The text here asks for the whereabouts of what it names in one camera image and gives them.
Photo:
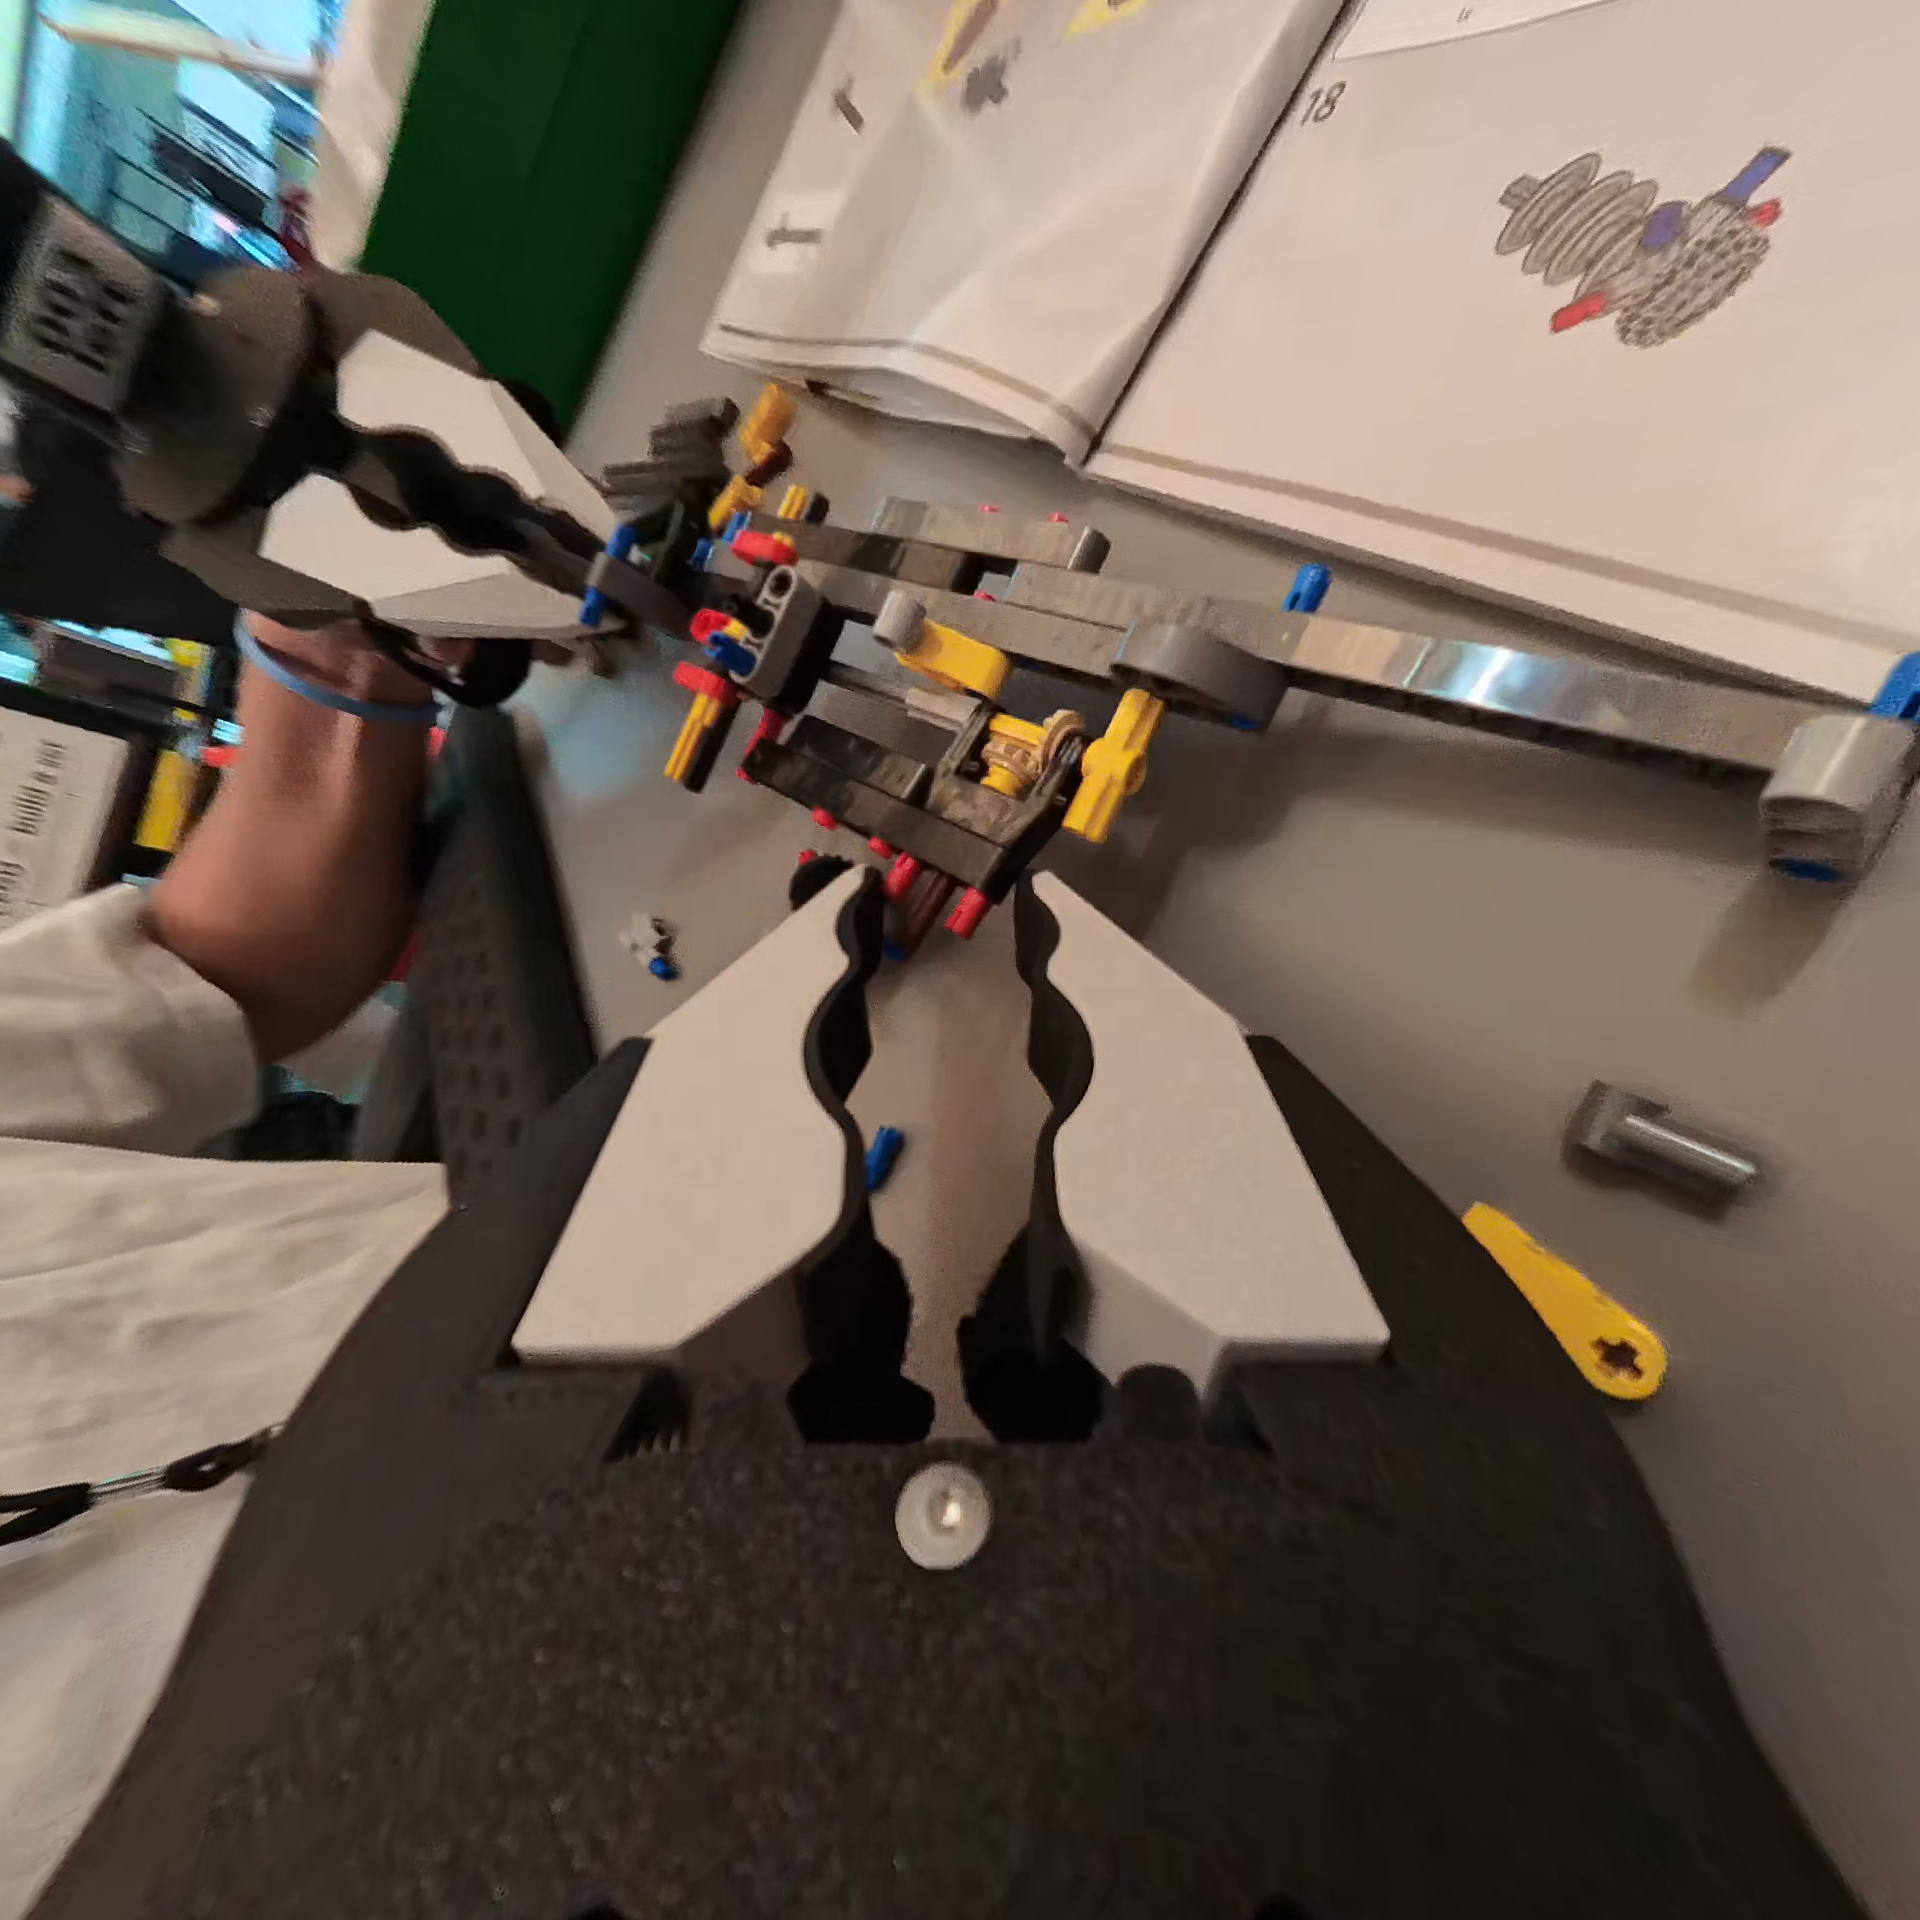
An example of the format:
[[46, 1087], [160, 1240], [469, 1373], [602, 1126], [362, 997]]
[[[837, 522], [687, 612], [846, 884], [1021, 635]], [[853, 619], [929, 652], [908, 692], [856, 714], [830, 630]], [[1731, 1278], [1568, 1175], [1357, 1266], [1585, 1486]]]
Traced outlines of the blue wristband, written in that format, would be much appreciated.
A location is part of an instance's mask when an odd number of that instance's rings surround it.
[[411, 728], [420, 733], [440, 726], [440, 704], [434, 696], [424, 701], [373, 701], [323, 679], [311, 679], [292, 657], [265, 646], [246, 617], [235, 621], [231, 640], [237, 655], [251, 664], [258, 675], [310, 706], [320, 706], [362, 726]]

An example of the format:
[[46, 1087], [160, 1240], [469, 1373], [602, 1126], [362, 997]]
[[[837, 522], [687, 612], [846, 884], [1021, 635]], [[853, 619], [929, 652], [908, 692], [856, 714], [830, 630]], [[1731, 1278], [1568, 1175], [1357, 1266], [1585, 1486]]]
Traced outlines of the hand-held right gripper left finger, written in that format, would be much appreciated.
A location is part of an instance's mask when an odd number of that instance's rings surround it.
[[642, 1038], [515, 1362], [758, 1382], [817, 1444], [929, 1437], [849, 1110], [883, 935], [874, 869], [846, 866]]

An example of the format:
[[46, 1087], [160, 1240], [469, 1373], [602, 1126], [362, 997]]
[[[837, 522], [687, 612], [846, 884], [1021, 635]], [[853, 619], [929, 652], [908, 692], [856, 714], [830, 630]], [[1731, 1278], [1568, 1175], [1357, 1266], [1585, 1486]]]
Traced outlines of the dark grey lego connector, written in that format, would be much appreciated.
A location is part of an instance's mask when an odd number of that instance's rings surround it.
[[1563, 1146], [1594, 1164], [1728, 1202], [1744, 1195], [1763, 1164], [1738, 1142], [1679, 1120], [1653, 1096], [1593, 1080], [1572, 1110]]

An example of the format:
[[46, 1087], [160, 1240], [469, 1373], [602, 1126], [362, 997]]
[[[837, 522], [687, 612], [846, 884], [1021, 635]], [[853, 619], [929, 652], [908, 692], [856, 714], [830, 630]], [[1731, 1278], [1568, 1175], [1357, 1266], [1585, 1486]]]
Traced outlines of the open instruction booklet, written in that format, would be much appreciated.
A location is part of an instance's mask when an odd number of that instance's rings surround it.
[[1918, 621], [1918, 6], [839, 6], [708, 354], [1687, 657]]

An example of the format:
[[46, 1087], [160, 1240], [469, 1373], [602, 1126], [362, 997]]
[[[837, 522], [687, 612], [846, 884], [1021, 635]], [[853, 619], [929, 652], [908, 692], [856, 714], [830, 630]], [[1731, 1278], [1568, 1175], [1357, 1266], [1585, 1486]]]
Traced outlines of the long dark lego chassis assembly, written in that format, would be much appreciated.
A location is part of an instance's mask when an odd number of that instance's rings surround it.
[[1288, 695], [1749, 789], [1798, 880], [1866, 877], [1914, 798], [1914, 657], [1864, 706], [1794, 700], [1331, 617], [1313, 564], [1278, 607], [1104, 582], [1066, 519], [891, 497], [846, 528], [658, 462], [603, 487], [613, 555], [692, 600], [666, 779], [700, 793], [754, 706], [737, 773], [864, 840], [908, 944], [969, 936], [1057, 833], [1104, 844], [1168, 720], [1257, 736]]

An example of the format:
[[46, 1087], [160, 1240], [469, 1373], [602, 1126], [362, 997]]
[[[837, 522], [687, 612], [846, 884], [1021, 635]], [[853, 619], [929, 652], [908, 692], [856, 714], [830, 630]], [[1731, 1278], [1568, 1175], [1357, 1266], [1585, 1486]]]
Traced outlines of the person's left forearm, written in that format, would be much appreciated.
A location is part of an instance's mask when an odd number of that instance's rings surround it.
[[235, 764], [151, 884], [146, 926], [279, 1065], [337, 1031], [407, 944], [430, 729], [331, 714], [246, 661], [235, 718]]

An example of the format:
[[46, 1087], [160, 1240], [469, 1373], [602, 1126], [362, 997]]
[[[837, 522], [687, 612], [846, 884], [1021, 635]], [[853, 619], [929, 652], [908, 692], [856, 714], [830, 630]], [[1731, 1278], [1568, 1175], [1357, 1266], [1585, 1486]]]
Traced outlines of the green plastic bin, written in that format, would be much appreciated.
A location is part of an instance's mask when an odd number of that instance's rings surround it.
[[430, 6], [359, 269], [573, 425], [737, 11]]

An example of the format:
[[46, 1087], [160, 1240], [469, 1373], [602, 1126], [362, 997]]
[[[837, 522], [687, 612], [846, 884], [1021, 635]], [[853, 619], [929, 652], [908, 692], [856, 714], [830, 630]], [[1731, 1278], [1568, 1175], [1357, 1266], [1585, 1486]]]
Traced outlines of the white sign with black pattern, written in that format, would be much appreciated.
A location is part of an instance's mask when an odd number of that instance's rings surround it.
[[3, 929], [108, 884], [145, 750], [140, 736], [3, 710]]

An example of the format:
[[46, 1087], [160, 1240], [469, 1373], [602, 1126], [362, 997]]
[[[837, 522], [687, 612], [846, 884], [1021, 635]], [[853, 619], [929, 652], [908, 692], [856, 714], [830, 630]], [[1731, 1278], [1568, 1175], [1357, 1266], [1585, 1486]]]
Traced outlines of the yellow lego liftarm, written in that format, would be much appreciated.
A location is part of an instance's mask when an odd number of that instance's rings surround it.
[[1492, 1206], [1469, 1206], [1460, 1226], [1502, 1266], [1593, 1390], [1640, 1404], [1664, 1386], [1666, 1345], [1582, 1270]]

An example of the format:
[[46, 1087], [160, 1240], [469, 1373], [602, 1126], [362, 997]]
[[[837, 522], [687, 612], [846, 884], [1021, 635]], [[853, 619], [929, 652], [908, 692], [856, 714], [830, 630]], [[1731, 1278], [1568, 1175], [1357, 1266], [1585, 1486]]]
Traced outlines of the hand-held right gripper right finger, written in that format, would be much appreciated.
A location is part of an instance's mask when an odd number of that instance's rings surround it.
[[1211, 1411], [1247, 1367], [1373, 1362], [1388, 1323], [1225, 1008], [1068, 883], [1016, 887], [1031, 1199], [954, 1337], [997, 1442], [1082, 1442], [1126, 1376]]

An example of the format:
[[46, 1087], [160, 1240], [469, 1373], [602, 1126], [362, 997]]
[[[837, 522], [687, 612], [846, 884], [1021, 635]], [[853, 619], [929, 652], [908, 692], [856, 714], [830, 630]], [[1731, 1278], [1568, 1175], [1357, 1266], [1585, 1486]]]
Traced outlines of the white t-shirt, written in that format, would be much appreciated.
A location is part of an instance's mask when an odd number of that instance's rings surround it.
[[[3, 1470], [95, 1482], [292, 1415], [443, 1216], [435, 1164], [198, 1159], [258, 1106], [246, 1021], [113, 884], [3, 939]], [[146, 1724], [246, 1489], [3, 1551], [3, 1915]]]

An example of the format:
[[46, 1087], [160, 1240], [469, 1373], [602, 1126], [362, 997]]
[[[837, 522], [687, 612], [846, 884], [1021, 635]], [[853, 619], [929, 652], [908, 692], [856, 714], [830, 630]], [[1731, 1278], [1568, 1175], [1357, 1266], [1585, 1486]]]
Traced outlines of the small pile of lego beams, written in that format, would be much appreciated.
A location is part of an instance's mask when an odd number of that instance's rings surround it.
[[766, 382], [745, 407], [733, 397], [678, 402], [651, 428], [648, 451], [603, 466], [598, 487], [622, 517], [678, 500], [720, 528], [757, 511], [789, 473], [786, 434], [797, 412], [797, 397], [780, 382]]

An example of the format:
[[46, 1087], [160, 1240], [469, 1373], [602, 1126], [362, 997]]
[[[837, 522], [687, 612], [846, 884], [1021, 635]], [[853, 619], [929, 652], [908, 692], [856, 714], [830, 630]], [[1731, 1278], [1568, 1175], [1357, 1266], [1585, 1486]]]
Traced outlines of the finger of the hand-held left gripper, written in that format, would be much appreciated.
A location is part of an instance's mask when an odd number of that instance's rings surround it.
[[452, 519], [434, 505], [434, 487], [458, 475], [502, 475], [524, 493], [559, 496], [588, 475], [495, 380], [465, 372], [388, 333], [366, 333], [340, 362], [337, 409], [357, 428], [400, 493], [403, 526], [440, 524], [457, 540], [474, 531], [474, 517]]
[[306, 478], [265, 517], [258, 612], [295, 628], [359, 617], [418, 640], [563, 640], [585, 594], [585, 568], [613, 531], [585, 482], [524, 493], [502, 475], [434, 487], [457, 540], [429, 519], [388, 526], [342, 479]]

